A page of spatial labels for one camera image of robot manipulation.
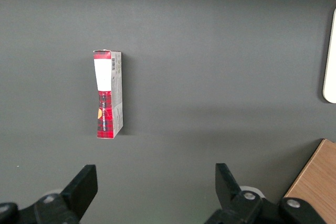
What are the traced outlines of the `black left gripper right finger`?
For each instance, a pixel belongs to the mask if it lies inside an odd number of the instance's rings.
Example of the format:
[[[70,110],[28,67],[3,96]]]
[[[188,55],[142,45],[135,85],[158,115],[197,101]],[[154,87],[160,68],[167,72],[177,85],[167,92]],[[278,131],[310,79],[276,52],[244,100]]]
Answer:
[[[251,190],[242,190],[225,163],[215,165],[215,189],[221,205],[206,223],[325,223],[305,200],[284,197],[273,204]]]

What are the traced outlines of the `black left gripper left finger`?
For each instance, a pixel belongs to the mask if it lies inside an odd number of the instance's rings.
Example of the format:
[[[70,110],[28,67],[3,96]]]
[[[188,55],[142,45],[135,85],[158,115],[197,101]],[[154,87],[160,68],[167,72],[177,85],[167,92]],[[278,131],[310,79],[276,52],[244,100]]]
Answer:
[[[1,223],[79,223],[97,192],[96,165],[85,165],[61,192],[46,194],[27,208],[1,203]]]

